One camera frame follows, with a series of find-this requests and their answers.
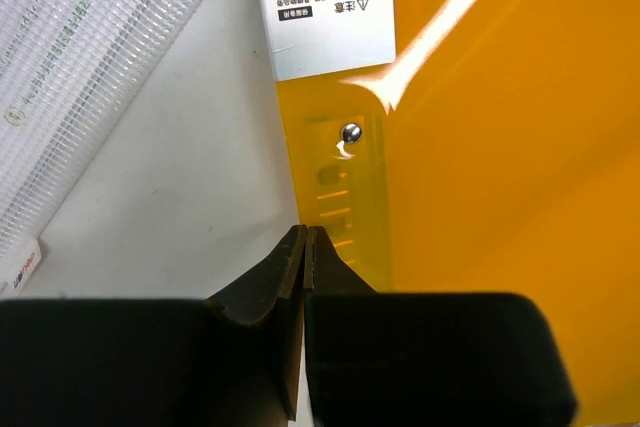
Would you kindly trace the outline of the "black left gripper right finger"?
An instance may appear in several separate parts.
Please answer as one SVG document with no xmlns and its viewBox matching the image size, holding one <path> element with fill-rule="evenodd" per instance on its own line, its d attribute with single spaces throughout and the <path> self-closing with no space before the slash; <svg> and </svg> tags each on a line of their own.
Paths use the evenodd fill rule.
<svg viewBox="0 0 640 427">
<path fill-rule="evenodd" d="M 550 325 L 505 292 L 378 292 L 313 227 L 306 375 L 319 426 L 567 426 L 578 411 Z"/>
</svg>

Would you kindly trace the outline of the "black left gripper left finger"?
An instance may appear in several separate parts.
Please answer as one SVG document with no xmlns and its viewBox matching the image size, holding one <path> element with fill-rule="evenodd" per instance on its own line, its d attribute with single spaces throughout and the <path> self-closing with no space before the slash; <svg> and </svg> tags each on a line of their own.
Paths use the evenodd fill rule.
<svg viewBox="0 0 640 427">
<path fill-rule="evenodd" d="M 5 426 L 284 426 L 297 411 L 302 263 L 292 227 L 205 299 L 1 304 Z"/>
</svg>

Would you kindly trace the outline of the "orange plastic clipboard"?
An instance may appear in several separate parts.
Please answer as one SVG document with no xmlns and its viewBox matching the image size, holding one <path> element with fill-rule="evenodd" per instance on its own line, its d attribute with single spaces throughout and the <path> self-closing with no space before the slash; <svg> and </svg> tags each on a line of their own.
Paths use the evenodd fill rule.
<svg viewBox="0 0 640 427">
<path fill-rule="evenodd" d="M 378 292 L 505 292 L 639 422 L 639 0 L 260 0 L 300 219 Z"/>
</svg>

